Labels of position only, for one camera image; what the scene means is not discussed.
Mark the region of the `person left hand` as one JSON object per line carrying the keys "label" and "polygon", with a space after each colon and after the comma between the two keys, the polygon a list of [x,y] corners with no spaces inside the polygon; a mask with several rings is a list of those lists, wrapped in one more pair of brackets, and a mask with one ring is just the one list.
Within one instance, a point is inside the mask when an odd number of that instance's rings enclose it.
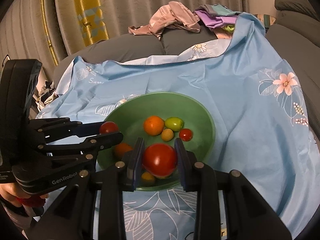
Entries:
{"label": "person left hand", "polygon": [[[17,198],[29,198],[32,195],[27,194],[26,192],[24,192],[20,185],[18,185],[17,183],[6,183],[6,184],[1,184],[1,197],[10,202],[11,204],[13,204],[16,207],[20,207],[22,206],[22,204],[20,204]],[[45,198],[47,199],[49,197],[49,194],[44,194],[44,195],[40,195],[41,198]]]}

